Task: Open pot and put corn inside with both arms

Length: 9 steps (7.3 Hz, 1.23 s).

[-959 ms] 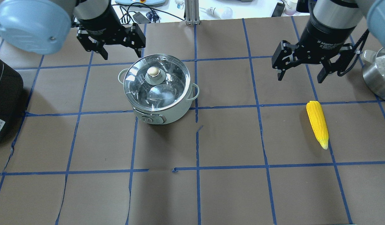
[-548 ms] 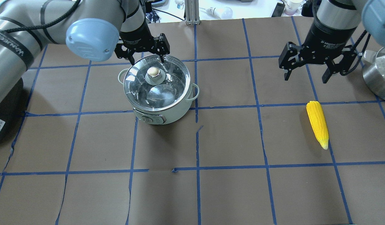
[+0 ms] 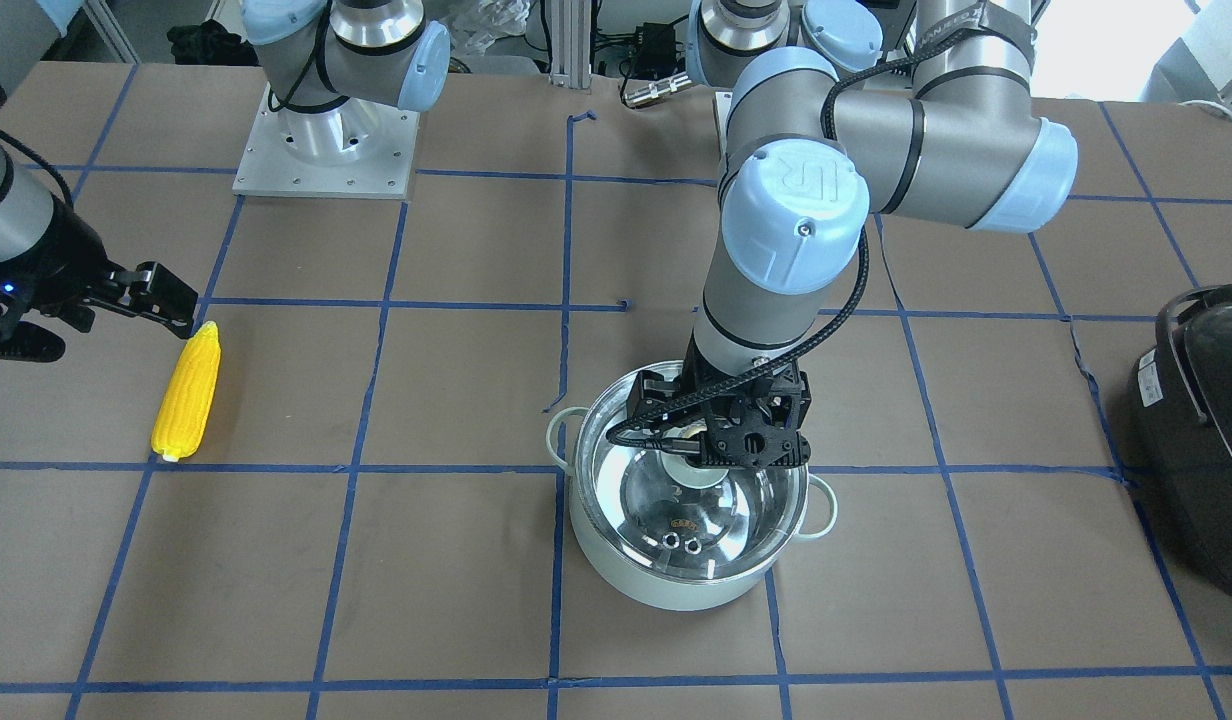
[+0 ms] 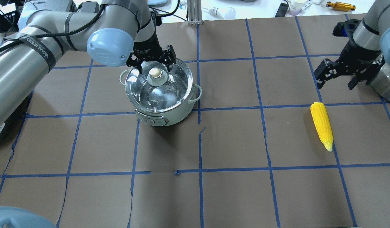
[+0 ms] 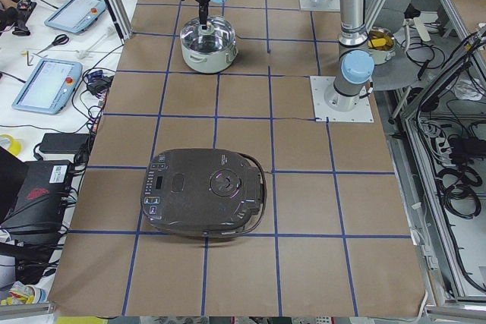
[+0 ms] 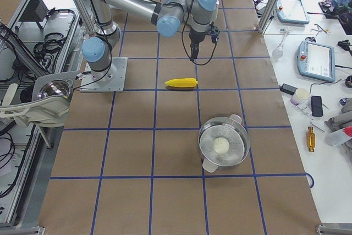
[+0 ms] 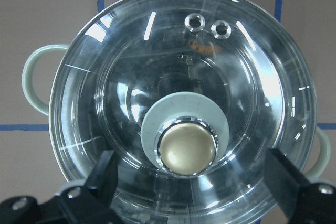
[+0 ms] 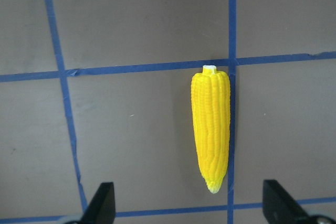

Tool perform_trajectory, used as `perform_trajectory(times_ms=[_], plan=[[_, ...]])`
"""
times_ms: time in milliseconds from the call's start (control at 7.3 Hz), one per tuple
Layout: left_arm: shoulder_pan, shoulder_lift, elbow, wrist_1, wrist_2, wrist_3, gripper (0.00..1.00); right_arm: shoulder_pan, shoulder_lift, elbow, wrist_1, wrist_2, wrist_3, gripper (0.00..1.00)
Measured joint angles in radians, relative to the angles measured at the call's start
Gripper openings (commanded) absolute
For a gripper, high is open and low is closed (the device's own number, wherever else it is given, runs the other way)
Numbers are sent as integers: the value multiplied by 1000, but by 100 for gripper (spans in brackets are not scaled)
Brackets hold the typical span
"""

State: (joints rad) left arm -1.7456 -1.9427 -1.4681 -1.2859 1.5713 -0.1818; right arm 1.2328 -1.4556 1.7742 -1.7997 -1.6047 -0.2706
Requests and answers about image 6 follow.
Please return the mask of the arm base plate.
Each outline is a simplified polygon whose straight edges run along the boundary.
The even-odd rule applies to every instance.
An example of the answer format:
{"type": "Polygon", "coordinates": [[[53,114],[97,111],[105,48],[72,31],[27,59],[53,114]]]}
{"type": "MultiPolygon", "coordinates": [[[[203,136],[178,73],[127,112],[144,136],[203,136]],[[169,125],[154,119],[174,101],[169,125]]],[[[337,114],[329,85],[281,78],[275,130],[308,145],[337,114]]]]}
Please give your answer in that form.
{"type": "Polygon", "coordinates": [[[80,92],[123,92],[128,66],[127,57],[113,57],[109,71],[92,71],[86,62],[85,71],[90,72],[83,76],[80,92]]]}

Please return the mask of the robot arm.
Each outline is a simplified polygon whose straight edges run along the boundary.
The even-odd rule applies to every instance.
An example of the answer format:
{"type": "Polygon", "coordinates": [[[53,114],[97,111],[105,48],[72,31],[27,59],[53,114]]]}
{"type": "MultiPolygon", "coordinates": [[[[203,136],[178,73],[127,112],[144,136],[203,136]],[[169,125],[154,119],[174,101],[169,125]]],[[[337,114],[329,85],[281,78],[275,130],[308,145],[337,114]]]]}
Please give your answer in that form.
{"type": "Polygon", "coordinates": [[[95,32],[98,35],[118,36],[110,7],[149,21],[164,37],[174,36],[180,28],[190,26],[190,51],[186,53],[194,63],[199,55],[200,43],[206,36],[214,45],[218,43],[219,30],[214,25],[218,11],[218,0],[90,0],[95,32]]]}

